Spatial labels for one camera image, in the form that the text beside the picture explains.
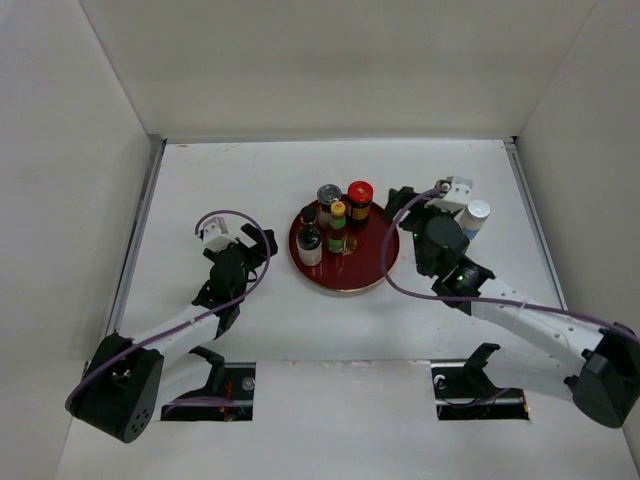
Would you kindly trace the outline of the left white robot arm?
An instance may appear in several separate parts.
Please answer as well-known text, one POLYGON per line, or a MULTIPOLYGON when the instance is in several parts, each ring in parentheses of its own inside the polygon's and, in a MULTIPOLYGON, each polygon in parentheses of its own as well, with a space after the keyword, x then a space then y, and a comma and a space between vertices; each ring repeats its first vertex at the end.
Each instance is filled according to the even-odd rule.
POLYGON ((254 241, 248 246, 231 239, 224 247, 206 248, 212 262, 189 307, 178 317, 134 338, 119 333, 99 344, 81 382, 65 408, 76 419, 128 444, 147 428, 158 403, 163 372, 176 361, 198 355, 207 362, 187 369, 181 378, 206 399, 224 387, 224 359, 203 344, 226 333, 240 314, 240 304, 265 276, 278 253, 274 231, 250 223, 241 231, 254 241))

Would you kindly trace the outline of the green label chili sauce bottle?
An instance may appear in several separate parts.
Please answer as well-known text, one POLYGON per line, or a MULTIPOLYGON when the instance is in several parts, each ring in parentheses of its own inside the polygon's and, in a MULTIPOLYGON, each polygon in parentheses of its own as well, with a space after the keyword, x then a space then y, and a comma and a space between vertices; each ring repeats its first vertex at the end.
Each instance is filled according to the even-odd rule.
POLYGON ((333 202, 330 213, 328 250, 331 253, 341 254, 344 251, 347 236, 345 204, 342 201, 333 202))

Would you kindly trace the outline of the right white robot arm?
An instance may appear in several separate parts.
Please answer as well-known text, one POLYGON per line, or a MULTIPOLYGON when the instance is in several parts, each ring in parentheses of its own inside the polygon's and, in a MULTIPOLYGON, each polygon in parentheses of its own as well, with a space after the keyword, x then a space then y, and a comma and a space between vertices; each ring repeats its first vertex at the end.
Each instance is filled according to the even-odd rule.
POLYGON ((465 187, 450 179, 423 193, 408 186, 389 191, 385 235, 410 232, 416 270, 433 281, 427 295, 396 282, 391 287, 500 326, 549 353, 566 370, 557 395, 600 425, 622 427, 639 400, 638 335, 624 324, 536 303, 474 262, 456 221, 468 203, 465 187))

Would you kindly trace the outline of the red lid sauce jar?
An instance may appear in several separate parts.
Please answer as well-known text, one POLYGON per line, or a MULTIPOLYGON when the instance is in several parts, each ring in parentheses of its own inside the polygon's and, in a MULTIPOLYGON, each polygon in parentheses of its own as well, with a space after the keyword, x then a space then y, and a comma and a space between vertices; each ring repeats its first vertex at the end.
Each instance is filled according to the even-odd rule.
POLYGON ((354 227, 364 226, 369 219, 374 189, 366 181, 352 182, 347 189, 348 213, 350 224, 354 227))

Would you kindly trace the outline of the clear lid white spice jar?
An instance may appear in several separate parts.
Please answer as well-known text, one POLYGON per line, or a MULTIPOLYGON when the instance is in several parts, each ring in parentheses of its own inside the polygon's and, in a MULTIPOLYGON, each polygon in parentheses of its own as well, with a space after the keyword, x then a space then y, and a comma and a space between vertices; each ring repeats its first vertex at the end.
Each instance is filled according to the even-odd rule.
POLYGON ((331 219, 331 205, 342 198, 341 189, 334 184, 324 184, 317 190, 318 225, 326 228, 331 219))

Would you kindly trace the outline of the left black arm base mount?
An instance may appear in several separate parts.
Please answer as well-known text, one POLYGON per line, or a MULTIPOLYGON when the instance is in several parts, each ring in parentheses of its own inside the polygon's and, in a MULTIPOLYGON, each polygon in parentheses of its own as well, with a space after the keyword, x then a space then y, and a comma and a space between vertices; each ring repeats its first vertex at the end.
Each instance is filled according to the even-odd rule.
POLYGON ((165 422, 243 422, 253 419, 254 363, 229 363, 203 346, 163 375, 156 409, 165 422))

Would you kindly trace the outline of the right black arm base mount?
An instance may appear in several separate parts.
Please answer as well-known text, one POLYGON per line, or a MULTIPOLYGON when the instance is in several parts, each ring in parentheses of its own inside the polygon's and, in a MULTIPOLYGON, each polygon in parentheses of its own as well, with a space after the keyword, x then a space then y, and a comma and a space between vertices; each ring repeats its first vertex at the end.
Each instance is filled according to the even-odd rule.
POLYGON ((496 387, 484 371, 499 349, 498 344, 483 343, 467 359, 430 364, 440 421, 529 420, 524 392, 496 387))

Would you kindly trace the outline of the black cap salt grinder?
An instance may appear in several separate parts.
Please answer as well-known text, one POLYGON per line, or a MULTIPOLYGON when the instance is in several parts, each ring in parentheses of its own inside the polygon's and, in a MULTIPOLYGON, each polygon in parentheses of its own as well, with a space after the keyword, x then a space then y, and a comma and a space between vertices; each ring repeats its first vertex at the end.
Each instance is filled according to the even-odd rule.
POLYGON ((296 236, 300 261, 308 267, 314 267, 322 261, 322 234, 316 226, 317 213, 312 206, 300 211, 302 227, 296 236))

